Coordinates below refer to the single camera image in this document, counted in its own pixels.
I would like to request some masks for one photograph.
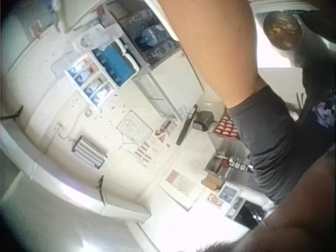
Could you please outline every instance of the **red items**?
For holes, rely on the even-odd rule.
[[[214,132],[219,135],[240,140],[238,130],[227,113],[227,110],[225,110]]]

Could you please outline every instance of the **sleeve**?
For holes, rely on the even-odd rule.
[[[250,150],[256,181],[276,204],[289,194],[288,163],[295,144],[295,122],[285,102],[269,86],[229,110],[241,140]]]

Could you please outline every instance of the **door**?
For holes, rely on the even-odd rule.
[[[176,52],[152,71],[162,91],[184,120],[203,93],[201,84],[182,50]]]

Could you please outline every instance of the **wall vent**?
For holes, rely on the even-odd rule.
[[[82,135],[71,150],[77,157],[89,165],[99,169],[107,159],[107,155]]]

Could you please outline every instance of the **sticker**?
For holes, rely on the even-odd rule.
[[[161,142],[161,143],[163,143],[164,142],[164,139],[165,139],[165,137],[166,137],[166,134],[162,134],[161,136],[159,136],[157,139]]]
[[[81,86],[86,82],[92,75],[98,72],[98,67],[96,64],[92,63],[87,69],[80,72],[78,76],[75,77],[75,82]]]
[[[112,90],[113,87],[108,82],[91,98],[91,101],[98,106]]]
[[[89,83],[83,91],[90,98],[92,94],[96,92],[105,82],[107,82],[107,78],[103,74],[100,74],[91,83]]]
[[[85,66],[90,62],[90,58],[87,55],[84,55],[80,59],[78,59],[68,70],[68,73],[75,77],[78,75],[82,70],[84,70]]]
[[[221,206],[224,203],[224,200],[221,198],[218,198],[215,194],[211,193],[208,197],[208,202],[210,202],[212,205],[216,206],[217,208],[221,208]]]

